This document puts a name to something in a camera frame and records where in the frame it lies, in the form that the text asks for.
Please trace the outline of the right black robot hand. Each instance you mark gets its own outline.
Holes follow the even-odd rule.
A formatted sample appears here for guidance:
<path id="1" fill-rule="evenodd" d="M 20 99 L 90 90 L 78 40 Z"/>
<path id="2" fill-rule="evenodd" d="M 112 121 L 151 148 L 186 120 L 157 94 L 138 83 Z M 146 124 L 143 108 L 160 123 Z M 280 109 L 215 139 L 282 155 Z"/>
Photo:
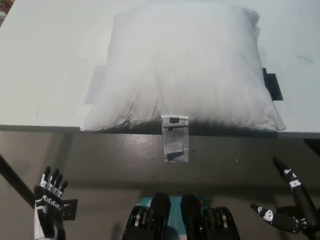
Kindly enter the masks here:
<path id="1" fill-rule="evenodd" d="M 320 211 L 316 209 L 306 187 L 294 170 L 277 157 L 273 164 L 285 180 L 292 194 L 294 206 L 282 206 L 276 211 L 252 203 L 254 210 L 264 221 L 282 231 L 292 234 L 302 232 L 309 240 L 320 238 Z"/>

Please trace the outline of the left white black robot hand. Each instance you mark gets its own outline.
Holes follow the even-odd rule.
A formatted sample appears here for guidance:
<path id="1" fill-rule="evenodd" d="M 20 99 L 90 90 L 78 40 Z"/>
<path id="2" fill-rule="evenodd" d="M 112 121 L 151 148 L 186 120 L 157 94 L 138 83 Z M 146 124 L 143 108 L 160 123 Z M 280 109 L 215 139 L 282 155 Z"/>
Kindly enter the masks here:
<path id="1" fill-rule="evenodd" d="M 47 166 L 40 183 L 34 187 L 34 224 L 35 240 L 64 240 L 66 233 L 62 211 L 62 196 L 67 181 L 59 169 L 51 171 Z"/>

